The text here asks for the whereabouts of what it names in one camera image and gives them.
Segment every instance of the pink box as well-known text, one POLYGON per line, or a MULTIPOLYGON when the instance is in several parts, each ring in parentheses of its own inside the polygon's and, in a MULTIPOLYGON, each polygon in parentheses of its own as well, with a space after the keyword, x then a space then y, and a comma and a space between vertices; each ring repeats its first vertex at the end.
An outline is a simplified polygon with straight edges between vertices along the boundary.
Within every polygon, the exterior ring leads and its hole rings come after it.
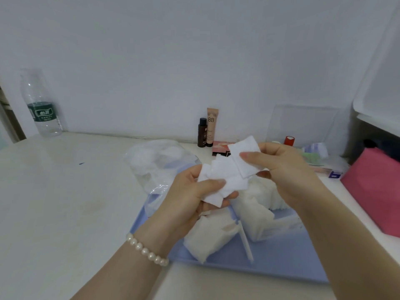
POLYGON ((365 148, 341 181, 384 233, 400 237, 399 162, 365 148))

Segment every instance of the plastic water bottle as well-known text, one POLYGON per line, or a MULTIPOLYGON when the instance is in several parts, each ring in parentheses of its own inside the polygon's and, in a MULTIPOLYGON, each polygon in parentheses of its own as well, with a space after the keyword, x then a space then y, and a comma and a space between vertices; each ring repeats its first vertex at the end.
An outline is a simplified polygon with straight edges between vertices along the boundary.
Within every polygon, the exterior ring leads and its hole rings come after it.
POLYGON ((38 70, 21 70, 21 94, 42 136, 62 133, 56 109, 40 79, 38 70))

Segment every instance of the green bottle label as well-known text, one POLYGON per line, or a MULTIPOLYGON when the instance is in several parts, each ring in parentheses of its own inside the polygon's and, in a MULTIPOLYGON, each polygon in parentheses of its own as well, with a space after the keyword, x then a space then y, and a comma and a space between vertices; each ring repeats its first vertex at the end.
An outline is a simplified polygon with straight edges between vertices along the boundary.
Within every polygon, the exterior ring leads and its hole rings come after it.
POLYGON ((52 103, 49 102, 35 102, 27 105, 32 115, 32 118, 36 122, 51 121, 57 118, 56 112, 52 103))

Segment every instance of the white desk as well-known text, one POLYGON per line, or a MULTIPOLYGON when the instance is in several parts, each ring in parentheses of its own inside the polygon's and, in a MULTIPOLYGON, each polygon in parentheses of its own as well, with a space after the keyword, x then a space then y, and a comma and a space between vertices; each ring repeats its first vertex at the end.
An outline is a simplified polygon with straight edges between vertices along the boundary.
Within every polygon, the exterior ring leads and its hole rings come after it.
MULTIPOLYGON (((146 199, 122 159, 140 141, 64 133, 0 151, 0 299, 69 299, 112 256, 146 199)), ((212 159, 209 148, 182 146, 212 159)), ((382 234, 339 181, 324 183, 400 262, 400 239, 382 234)), ((163 271, 152 297, 334 299, 325 284, 180 263, 163 271)))

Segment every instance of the hand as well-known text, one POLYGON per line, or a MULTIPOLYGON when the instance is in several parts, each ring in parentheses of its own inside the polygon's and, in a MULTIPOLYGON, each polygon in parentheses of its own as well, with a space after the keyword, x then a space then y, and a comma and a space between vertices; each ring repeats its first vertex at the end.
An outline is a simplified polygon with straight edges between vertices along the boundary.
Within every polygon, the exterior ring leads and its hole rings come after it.
MULTIPOLYGON (((218 209, 218 207, 203 202, 202 199, 210 193, 220 190, 225 180, 206 180, 196 182, 202 165, 196 165, 179 173, 171 185, 167 196, 158 210, 151 217, 154 221, 163 223, 177 240, 185 237, 195 225, 200 213, 218 209)), ((224 199, 221 207, 227 207, 229 200, 238 196, 234 191, 224 199)))
POLYGON ((263 166, 269 171, 257 175, 276 183, 285 202, 296 209, 308 199, 327 191, 314 171, 292 146, 277 143, 260 143, 261 152, 243 152, 242 159, 250 164, 263 166))

